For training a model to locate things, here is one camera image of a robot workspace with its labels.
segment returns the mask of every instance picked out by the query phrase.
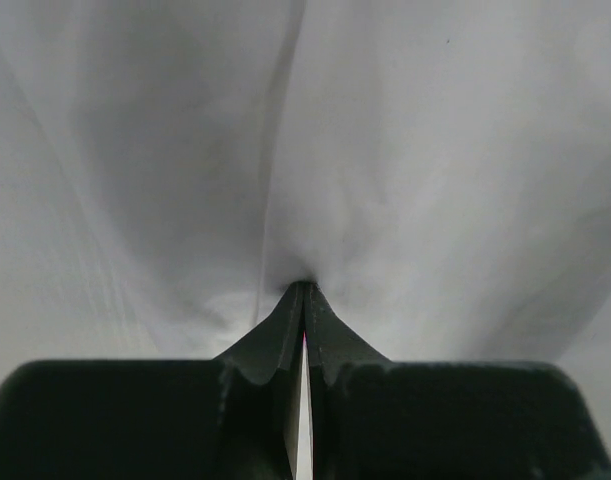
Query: white cloth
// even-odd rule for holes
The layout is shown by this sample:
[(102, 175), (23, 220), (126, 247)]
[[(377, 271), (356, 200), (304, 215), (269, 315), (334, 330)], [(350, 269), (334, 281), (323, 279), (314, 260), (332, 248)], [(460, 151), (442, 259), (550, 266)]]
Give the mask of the white cloth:
[(611, 0), (0, 0), (0, 380), (302, 278), (395, 359), (558, 363), (611, 450)]

